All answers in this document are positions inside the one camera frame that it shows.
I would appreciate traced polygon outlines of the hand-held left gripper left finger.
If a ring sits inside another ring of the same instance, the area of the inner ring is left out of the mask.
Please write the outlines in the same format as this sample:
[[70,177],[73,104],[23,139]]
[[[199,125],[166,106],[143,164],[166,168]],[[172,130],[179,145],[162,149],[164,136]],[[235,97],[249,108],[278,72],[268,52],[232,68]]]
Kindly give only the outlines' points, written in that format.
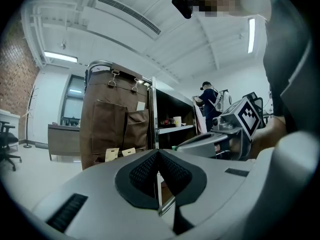
[[118,170],[145,155],[132,154],[91,166],[42,199],[32,210],[47,222],[68,198],[87,199],[66,228],[65,235],[77,240],[167,240],[175,237],[156,210],[128,203],[115,187]]

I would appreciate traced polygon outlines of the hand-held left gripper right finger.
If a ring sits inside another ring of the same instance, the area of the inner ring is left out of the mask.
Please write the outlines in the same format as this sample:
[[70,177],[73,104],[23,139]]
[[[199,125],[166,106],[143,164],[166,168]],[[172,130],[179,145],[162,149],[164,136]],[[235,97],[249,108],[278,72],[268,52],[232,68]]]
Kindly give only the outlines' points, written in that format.
[[203,169],[207,183],[200,197],[180,211],[193,228],[184,236],[231,236],[258,199],[258,163],[205,158],[169,150]]

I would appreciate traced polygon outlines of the person's right hand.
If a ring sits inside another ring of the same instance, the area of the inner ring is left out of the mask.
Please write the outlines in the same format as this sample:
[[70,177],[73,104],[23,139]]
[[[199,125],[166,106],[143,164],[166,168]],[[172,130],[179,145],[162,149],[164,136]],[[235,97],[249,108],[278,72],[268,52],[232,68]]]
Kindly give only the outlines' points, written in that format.
[[238,137],[225,139],[214,144],[215,158],[238,161],[241,157],[242,141]]

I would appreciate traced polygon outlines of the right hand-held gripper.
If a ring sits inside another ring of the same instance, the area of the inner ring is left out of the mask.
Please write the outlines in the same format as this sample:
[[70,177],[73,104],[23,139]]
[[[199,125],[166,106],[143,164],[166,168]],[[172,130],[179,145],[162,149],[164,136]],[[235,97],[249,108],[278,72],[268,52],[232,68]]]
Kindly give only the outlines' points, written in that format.
[[250,152],[253,135],[258,129],[261,118],[247,97],[236,101],[220,116],[212,120],[212,131],[197,135],[176,147],[177,152],[204,158],[217,155],[215,146],[226,139],[241,140],[241,156],[244,159]]

